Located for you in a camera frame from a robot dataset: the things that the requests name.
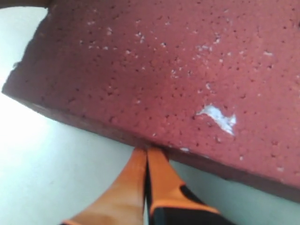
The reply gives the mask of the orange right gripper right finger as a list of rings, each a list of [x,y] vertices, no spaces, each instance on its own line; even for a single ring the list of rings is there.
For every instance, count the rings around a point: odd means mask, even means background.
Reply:
[[[217,225],[218,210],[186,197],[185,182],[159,148],[147,150],[150,181],[149,219],[151,225]]]

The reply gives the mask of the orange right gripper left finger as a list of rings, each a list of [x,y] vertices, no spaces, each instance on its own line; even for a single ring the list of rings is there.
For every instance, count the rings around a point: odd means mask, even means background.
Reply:
[[[142,225],[147,153],[135,148],[111,186],[63,225]]]

